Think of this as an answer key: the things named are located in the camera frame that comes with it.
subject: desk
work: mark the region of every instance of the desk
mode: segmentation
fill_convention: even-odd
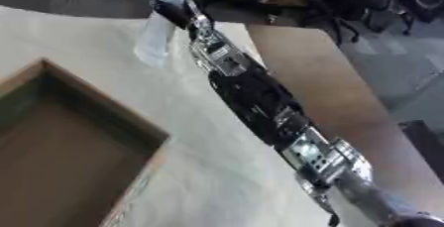
[[[326,34],[269,26],[248,29],[265,64],[322,131],[360,150],[381,187],[444,216],[444,186]]]
[[[325,227],[329,215],[300,189],[292,169],[209,86],[187,32],[176,31],[166,67],[137,60],[133,47],[144,25],[0,6],[0,81],[47,57],[169,134],[103,226]],[[253,57],[258,48],[313,120],[376,166],[383,187],[444,216],[441,183],[325,34],[252,26],[252,40],[241,24],[218,27]]]

